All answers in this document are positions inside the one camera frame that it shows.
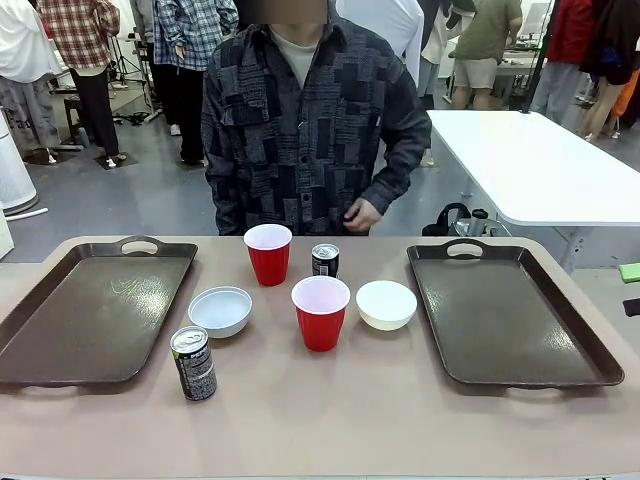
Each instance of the bowl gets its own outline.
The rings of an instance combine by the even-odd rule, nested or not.
[[[209,333],[209,338],[229,338],[249,321],[253,302],[236,287],[217,287],[202,292],[189,305],[189,318]]]
[[[367,283],[356,294],[362,319],[376,330],[390,332],[404,327],[418,308],[411,290],[396,282]]]

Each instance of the red jacket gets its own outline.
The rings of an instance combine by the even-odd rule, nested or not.
[[[580,65],[594,28],[591,0],[561,0],[547,54],[549,61]]]

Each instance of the plaid shirt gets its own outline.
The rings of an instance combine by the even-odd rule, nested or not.
[[[235,32],[238,11],[232,0],[153,0],[154,61],[204,72],[213,51]],[[182,60],[175,47],[185,49]]]
[[[120,31],[120,10],[109,0],[39,0],[38,10],[68,67],[109,63],[107,36]]]
[[[357,198],[384,214],[407,191],[429,135],[391,46],[333,8],[303,89],[264,25],[225,42],[205,77],[202,138],[221,235],[260,223],[345,234]],[[381,139],[387,165],[373,177]]]

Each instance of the man's left hand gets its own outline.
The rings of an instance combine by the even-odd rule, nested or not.
[[[344,226],[353,233],[368,232],[382,220],[382,215],[364,198],[356,200],[344,216]]]

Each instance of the can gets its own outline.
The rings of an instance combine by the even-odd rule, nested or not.
[[[323,243],[311,250],[311,268],[314,275],[338,278],[340,250],[335,245]]]
[[[171,337],[171,351],[184,396],[194,402],[211,397],[218,388],[218,381],[207,331],[196,326],[178,330]]]

